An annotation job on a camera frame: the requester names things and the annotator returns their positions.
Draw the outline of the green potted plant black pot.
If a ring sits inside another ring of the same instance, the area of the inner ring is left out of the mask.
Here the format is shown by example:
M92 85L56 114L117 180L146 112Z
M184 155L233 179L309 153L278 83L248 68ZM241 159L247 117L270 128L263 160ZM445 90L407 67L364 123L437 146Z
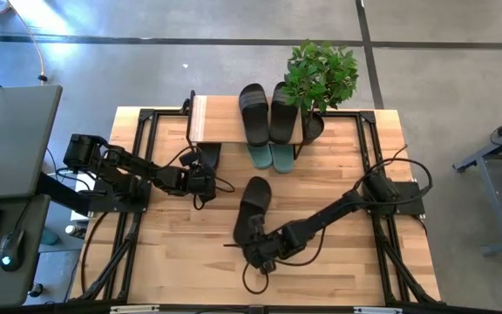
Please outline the green potted plant black pot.
M302 140L308 145L324 131L322 115L356 93L358 62L346 46L304 41L292 49L287 68L282 96L302 115Z

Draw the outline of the white metal bracket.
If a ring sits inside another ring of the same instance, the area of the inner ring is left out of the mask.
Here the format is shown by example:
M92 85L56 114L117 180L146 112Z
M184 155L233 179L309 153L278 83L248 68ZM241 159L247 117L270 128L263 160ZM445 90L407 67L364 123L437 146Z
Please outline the white metal bracket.
M368 306L357 306L353 308L354 314L403 314L403 310L400 308L392 307L368 307Z
M130 304L112 306L109 314L156 314L159 306L156 304Z

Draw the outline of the light grey desk top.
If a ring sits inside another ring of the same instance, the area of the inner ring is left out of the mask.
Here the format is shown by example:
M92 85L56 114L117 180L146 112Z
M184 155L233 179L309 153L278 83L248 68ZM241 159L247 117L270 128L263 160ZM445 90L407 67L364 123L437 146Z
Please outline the light grey desk top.
M32 195L63 87L0 88L0 198Z

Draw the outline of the black computer mouse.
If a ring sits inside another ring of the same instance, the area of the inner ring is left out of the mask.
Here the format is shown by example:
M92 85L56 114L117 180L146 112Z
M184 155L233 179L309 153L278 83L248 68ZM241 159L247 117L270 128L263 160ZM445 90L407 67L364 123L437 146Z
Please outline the black computer mouse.
M15 229L7 233L0 242L0 266L2 270L18 270L24 261L25 232Z

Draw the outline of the teal slide sandal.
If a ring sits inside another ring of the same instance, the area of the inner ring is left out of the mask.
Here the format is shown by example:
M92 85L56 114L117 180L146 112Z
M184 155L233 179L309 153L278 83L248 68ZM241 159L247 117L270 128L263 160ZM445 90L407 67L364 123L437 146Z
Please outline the teal slide sandal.
M273 167L279 174L290 173L294 169L294 148L292 145L271 144Z
M250 159L257 169L266 169L272 166L273 157L269 144L261 147L246 145Z

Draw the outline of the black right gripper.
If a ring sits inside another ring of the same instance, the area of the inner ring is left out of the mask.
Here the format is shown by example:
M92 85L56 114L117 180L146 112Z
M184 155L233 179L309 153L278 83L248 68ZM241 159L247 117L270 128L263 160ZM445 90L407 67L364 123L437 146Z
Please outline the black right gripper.
M253 267L282 258L289 250L290 243L281 235L267 235L264 230L264 214L250 217L251 239L244 243L244 257Z

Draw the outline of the teal round object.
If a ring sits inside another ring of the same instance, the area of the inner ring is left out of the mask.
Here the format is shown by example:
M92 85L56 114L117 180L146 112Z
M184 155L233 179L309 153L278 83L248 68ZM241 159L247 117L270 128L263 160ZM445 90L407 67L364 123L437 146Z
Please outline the teal round object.
M56 232L54 232L50 229L44 229L42 236L41 236L40 243L42 245L55 246L55 245L60 244L61 240Z

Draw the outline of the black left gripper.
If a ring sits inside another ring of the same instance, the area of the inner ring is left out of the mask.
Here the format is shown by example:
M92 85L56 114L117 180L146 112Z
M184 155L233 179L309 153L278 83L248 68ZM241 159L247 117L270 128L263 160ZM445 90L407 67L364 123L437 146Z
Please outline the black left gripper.
M202 203L216 197L217 160L207 160L207 167L198 160L196 167L189 169L178 167L177 170L180 172L180 181L176 187L177 196L192 194Z

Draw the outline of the wooden shelf black frame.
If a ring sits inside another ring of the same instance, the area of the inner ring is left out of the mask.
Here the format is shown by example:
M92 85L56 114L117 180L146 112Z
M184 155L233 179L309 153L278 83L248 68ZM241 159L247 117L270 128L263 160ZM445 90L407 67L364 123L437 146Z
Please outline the wooden shelf black frame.
M267 97L267 101L269 129L272 99ZM187 140L189 143L241 144L244 148L248 145L239 108L239 96L202 95L191 92L183 104L182 111L187 115ZM298 121L298 115L299 112L296 116L291 140L284 145L293 146L302 142L302 128ZM276 143L269 137L267 144L270 146Z

